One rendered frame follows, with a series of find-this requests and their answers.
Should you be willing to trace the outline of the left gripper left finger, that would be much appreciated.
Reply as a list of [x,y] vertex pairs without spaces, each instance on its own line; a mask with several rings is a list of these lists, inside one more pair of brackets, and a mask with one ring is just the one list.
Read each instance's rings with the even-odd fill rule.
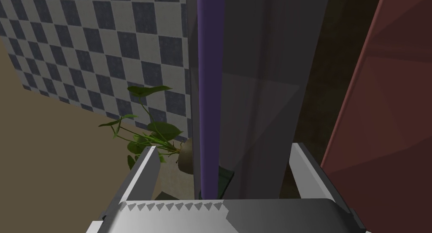
[[105,216],[123,201],[151,200],[160,165],[157,148],[155,146],[146,147],[115,193],[108,208],[100,215],[100,219],[104,220]]

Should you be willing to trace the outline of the grey appliance door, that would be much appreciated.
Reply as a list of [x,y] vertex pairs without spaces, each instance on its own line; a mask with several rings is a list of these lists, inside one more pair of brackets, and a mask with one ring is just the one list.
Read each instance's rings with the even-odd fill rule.
[[[225,0],[224,199],[279,198],[328,0]],[[194,197],[201,197],[197,0],[186,0]]]

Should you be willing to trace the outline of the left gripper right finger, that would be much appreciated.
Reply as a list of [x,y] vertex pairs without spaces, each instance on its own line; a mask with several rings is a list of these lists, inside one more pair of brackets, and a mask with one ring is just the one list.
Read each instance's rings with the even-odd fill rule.
[[296,220],[354,220],[350,209],[302,143],[293,143],[289,158],[300,199],[293,205]]

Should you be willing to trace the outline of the reddish brown cabinet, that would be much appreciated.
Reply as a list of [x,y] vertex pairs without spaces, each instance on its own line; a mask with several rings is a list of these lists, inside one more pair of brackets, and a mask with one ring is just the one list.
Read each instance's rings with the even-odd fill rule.
[[432,0],[379,0],[321,167],[371,233],[432,233]]

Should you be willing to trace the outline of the green potted plant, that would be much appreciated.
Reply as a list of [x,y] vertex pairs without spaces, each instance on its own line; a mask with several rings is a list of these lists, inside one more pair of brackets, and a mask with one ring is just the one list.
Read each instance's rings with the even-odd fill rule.
[[170,157],[173,154],[178,154],[176,163],[179,169],[184,173],[193,174],[193,151],[192,151],[192,139],[188,139],[186,142],[181,142],[179,147],[176,147],[171,141],[179,136],[180,131],[176,126],[166,123],[157,122],[154,117],[150,114],[141,101],[151,94],[170,90],[167,86],[156,86],[156,87],[138,87],[129,86],[127,90],[133,97],[138,98],[138,103],[144,108],[144,111],[149,115],[150,123],[147,125],[150,134],[139,134],[130,131],[122,127],[122,121],[126,118],[137,118],[136,115],[127,114],[121,116],[119,119],[101,124],[99,127],[110,127],[113,131],[113,138],[119,137],[125,141],[128,141],[127,149],[129,155],[127,156],[127,163],[130,169],[133,168],[134,164],[138,161],[146,147],[155,146],[156,148],[166,151],[165,153],[158,153],[159,160],[161,163],[166,163],[165,157]]

